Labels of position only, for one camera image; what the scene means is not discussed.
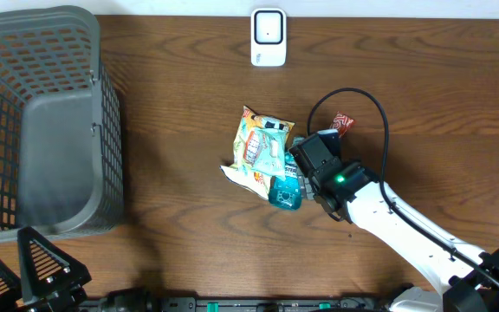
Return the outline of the red TOP biscuit pack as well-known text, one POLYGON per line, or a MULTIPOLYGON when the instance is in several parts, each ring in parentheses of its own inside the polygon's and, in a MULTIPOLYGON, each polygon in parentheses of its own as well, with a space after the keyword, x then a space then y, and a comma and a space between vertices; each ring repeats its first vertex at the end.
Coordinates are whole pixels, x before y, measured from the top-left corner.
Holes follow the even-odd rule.
POLYGON ((331 129, 337 131, 338 137, 342 138, 347 131, 353 126, 354 119, 342 112, 338 112, 330 125, 331 129))

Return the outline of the teal wet wipes pack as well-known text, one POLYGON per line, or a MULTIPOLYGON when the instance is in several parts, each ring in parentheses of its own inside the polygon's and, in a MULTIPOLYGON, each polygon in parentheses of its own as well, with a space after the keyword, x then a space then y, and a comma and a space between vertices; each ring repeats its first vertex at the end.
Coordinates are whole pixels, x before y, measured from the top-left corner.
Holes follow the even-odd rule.
POLYGON ((256 128, 258 153, 252 169, 271 177, 285 178, 285 143, 287 132, 273 128, 256 128))

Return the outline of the blue Listerine mouthwash bottle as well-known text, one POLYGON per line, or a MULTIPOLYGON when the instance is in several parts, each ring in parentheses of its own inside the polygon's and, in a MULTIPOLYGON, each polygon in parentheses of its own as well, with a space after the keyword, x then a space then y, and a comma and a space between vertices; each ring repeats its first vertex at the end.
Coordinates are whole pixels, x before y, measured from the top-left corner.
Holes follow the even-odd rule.
POLYGON ((301 207, 301 187, 298 179, 298 166, 294 156, 285 150, 284 177, 272 178, 269 202, 280 209, 297 211, 301 207))

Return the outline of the orange white snack bag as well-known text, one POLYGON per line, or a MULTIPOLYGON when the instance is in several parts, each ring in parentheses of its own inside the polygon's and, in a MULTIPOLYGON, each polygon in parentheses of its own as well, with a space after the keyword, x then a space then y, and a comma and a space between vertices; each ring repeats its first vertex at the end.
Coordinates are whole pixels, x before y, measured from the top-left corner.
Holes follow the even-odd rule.
POLYGON ((255 193, 259 198, 267 200, 272 178, 269 175, 254 171, 252 165, 258 153, 256 128, 273 128, 286 131, 287 138, 295 123, 273 116, 258 114, 250 107, 243 107, 243 114, 233 141, 233 163, 220 166, 224 176, 233 184, 255 193))

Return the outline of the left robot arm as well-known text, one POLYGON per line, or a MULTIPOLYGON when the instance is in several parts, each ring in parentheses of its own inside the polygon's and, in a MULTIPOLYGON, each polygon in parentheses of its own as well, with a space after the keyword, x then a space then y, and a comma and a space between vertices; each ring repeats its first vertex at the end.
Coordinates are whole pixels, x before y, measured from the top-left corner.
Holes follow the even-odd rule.
POLYGON ((0 312, 153 311, 144 289, 123 289, 90 301, 84 286, 92 280, 86 265, 31 227, 18 231, 20 273, 0 259, 0 312))

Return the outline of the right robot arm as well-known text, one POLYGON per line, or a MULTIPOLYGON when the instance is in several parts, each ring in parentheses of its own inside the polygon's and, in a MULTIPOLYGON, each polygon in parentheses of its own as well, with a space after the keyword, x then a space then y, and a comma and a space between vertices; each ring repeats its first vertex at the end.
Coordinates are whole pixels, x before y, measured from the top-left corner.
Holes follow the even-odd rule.
POLYGON ((488 253, 416 211, 358 160, 343 161, 334 130, 290 148, 325 213, 383 241, 415 268, 432 291, 410 287, 390 311, 499 311, 499 248, 488 253))

